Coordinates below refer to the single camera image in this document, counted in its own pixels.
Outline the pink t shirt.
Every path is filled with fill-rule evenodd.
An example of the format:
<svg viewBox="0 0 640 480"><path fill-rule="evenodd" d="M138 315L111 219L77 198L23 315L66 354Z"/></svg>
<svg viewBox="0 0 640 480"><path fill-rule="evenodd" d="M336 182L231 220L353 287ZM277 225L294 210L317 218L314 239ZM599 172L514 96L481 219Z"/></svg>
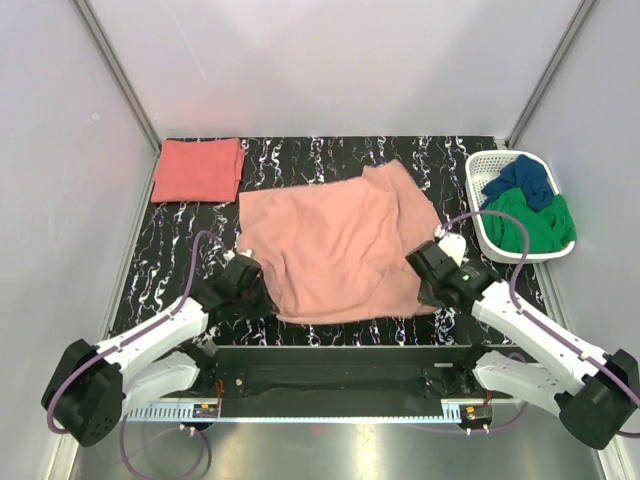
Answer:
<svg viewBox="0 0 640 480"><path fill-rule="evenodd" d="M238 248L260 263L280 320L329 325L410 318L420 279L407 255L433 239L438 214L397 161L323 185L243 192Z"/></svg>

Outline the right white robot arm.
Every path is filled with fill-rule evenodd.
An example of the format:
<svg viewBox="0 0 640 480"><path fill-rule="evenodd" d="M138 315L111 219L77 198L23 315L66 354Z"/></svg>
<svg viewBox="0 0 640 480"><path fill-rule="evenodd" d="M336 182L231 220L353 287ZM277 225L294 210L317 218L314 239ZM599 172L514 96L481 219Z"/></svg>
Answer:
<svg viewBox="0 0 640 480"><path fill-rule="evenodd" d="M638 361L565 330L519 299L485 264L464 259L465 245L452 235L407 255L420 279L419 301L456 308L501 331L534 361L514 361L477 346L456 366L457 390L470 397L489 390L521 399L557 417L582 444L605 449L639 409Z"/></svg>

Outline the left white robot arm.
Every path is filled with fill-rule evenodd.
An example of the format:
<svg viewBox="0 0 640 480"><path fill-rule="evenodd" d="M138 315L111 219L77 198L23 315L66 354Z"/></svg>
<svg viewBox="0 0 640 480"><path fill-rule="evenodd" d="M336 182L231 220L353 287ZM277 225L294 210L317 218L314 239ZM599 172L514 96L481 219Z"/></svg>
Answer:
<svg viewBox="0 0 640 480"><path fill-rule="evenodd" d="M98 344L83 339L63 352L41 405L56 433L80 446L104 439L122 417L168 394L208 394L216 348L195 337L234 314L270 313L262 268L251 250L233 254L222 273L138 326Z"/></svg>

